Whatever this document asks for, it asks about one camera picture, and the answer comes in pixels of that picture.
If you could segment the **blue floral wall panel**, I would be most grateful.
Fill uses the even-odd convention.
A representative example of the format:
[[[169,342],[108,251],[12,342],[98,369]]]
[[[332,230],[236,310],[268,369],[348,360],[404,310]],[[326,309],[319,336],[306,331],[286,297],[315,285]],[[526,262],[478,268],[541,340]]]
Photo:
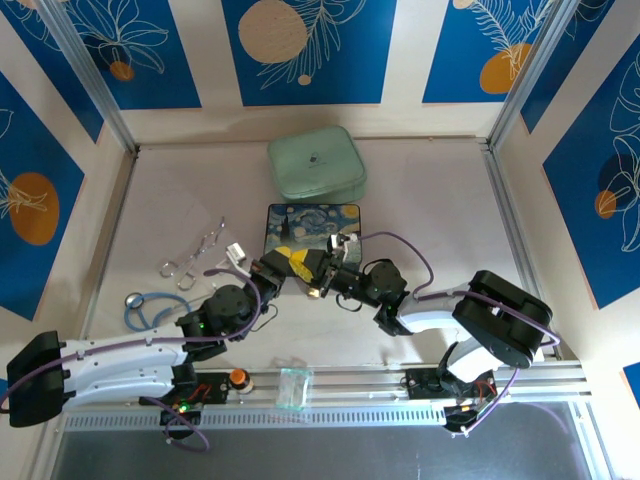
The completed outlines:
[[[35,318],[83,181],[0,73],[0,307]]]
[[[502,102],[555,0],[448,0],[425,104]]]
[[[201,106],[168,0],[63,6],[120,109]]]
[[[543,168],[597,306],[640,288],[640,35]]]
[[[397,0],[221,0],[246,107],[377,105]]]

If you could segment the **aluminium corner post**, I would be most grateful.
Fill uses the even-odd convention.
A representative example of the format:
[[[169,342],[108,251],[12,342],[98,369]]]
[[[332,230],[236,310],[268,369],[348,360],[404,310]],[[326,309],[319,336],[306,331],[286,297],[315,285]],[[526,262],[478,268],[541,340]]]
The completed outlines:
[[[553,0],[549,16],[541,26],[523,69],[516,78],[513,88],[486,137],[491,153],[495,153],[506,139],[514,121],[518,118],[524,102],[529,97],[551,54],[554,52],[563,32],[573,16],[579,0]]]
[[[136,156],[138,144],[64,7],[57,0],[33,1],[43,23],[114,137],[126,152]]]

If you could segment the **metal scissor forceps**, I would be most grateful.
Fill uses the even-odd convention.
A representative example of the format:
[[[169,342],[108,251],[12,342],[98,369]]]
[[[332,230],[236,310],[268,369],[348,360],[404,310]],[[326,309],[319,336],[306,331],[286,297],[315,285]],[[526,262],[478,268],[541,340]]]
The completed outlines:
[[[159,269],[159,275],[164,279],[173,279],[175,286],[181,292],[191,290],[197,282],[195,266],[199,258],[212,249],[226,226],[225,217],[222,216],[218,225],[209,233],[205,234],[197,248],[181,261],[166,261]]]

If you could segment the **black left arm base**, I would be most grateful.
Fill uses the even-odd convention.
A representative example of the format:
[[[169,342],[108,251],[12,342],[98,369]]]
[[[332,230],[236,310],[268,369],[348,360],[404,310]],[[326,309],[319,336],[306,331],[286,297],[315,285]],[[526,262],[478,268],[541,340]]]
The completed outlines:
[[[165,438],[180,445],[204,424],[206,406],[226,403],[230,383],[228,373],[197,373],[191,366],[175,367],[173,375],[169,391],[155,399],[193,426],[189,428],[173,414],[161,410],[159,425]]]

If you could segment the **small clear plastic bag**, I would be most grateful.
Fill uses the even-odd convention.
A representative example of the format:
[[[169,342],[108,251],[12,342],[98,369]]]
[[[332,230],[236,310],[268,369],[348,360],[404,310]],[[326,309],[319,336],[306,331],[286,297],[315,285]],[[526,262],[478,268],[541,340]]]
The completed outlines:
[[[302,359],[276,358],[273,367],[278,370],[275,407],[280,410],[300,412],[309,404],[314,372]]]

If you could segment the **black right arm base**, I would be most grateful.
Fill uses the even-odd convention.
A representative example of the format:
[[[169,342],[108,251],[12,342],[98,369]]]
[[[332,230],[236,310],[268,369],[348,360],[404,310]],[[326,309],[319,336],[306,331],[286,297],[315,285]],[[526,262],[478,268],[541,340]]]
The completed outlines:
[[[412,368],[405,371],[401,386],[410,400],[441,410],[444,428],[453,436],[468,436],[499,396],[491,370],[464,382],[440,368]]]

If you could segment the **starry night print tin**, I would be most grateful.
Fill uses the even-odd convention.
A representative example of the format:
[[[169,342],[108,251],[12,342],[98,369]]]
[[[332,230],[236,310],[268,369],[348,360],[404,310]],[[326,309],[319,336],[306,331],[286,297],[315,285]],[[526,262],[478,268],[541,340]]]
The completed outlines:
[[[356,204],[271,204],[267,210],[263,253],[278,247],[291,251],[322,249],[334,234],[361,234]]]

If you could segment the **mint green zip case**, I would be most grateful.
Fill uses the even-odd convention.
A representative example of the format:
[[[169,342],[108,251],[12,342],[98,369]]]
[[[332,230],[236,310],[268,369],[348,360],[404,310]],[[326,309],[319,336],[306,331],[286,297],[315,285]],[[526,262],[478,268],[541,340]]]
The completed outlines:
[[[367,171],[352,136],[333,125],[267,145],[274,183],[288,203],[346,204],[365,194]]]

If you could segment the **blue stethoscope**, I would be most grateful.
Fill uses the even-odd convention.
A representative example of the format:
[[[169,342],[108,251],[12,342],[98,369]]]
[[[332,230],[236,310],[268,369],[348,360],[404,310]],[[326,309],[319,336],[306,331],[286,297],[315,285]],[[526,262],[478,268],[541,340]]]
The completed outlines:
[[[204,296],[185,299],[181,295],[169,292],[132,292],[124,300],[123,321],[125,326],[135,333],[153,330],[159,327],[163,320],[176,313],[192,312],[193,308],[202,303],[204,299]],[[173,305],[159,310],[152,319],[149,319],[145,315],[144,306],[146,303],[156,300],[172,301]]]

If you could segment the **yellow black padlock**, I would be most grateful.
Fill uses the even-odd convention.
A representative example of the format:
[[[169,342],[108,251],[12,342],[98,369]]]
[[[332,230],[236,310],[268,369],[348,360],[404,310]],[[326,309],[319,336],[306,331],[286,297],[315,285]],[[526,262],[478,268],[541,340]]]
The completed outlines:
[[[291,248],[287,246],[279,246],[275,248],[275,251],[280,251],[281,253],[289,257],[290,267],[298,275],[298,278],[301,279],[302,281],[304,281],[304,274],[305,274],[303,260],[307,250],[308,249],[301,249],[301,250],[293,251]]]

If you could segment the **aluminium rail frame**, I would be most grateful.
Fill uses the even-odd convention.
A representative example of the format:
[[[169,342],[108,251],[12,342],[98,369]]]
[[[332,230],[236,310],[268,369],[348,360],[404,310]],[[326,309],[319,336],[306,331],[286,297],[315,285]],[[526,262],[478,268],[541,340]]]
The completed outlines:
[[[366,260],[393,260],[421,293],[454,287],[484,269],[539,293],[485,144],[374,139],[357,147],[367,170],[359,203]],[[143,147],[82,340],[127,335],[125,297],[173,290],[173,280],[160,277],[160,266],[186,258],[222,216],[226,226],[219,245],[200,257],[198,269],[216,266],[232,242],[258,256],[268,207],[278,199],[262,143]],[[407,368],[436,364],[453,341],[466,338],[458,326],[391,337],[373,315],[367,307],[343,310],[330,297],[310,299],[291,279],[254,332],[199,369],[245,368],[257,386],[251,401],[265,402],[277,384],[273,361],[294,357],[314,372],[313,402],[383,402],[402,396],[399,381]]]

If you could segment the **orange cap small bottle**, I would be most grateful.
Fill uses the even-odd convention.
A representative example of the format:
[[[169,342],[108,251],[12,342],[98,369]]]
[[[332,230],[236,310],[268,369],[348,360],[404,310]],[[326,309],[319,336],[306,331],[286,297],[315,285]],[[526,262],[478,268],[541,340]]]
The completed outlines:
[[[249,394],[254,389],[254,381],[244,369],[234,369],[229,374],[230,387],[239,394]]]

